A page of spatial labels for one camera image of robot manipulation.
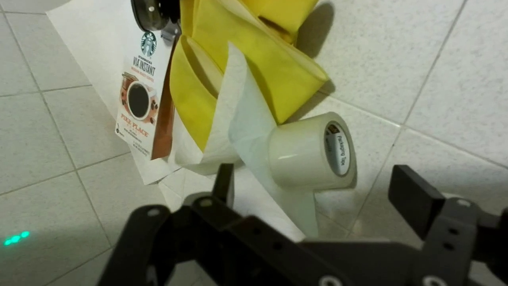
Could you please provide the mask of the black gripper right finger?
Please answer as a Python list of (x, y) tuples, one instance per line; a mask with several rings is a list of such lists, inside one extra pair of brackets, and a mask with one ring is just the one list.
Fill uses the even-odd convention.
[(389, 202), (422, 240), (411, 280), (416, 286), (476, 286), (473, 262), (508, 283), (508, 210), (484, 211), (446, 197), (408, 165), (393, 165)]

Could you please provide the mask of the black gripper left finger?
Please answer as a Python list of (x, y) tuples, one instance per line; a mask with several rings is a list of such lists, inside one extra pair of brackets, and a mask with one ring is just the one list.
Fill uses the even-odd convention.
[(222, 164), (212, 189), (189, 196), (177, 211), (131, 211), (98, 286), (165, 286), (184, 262), (196, 262), (219, 286), (293, 286), (276, 259), (285, 238), (233, 211), (233, 191), (233, 165)]

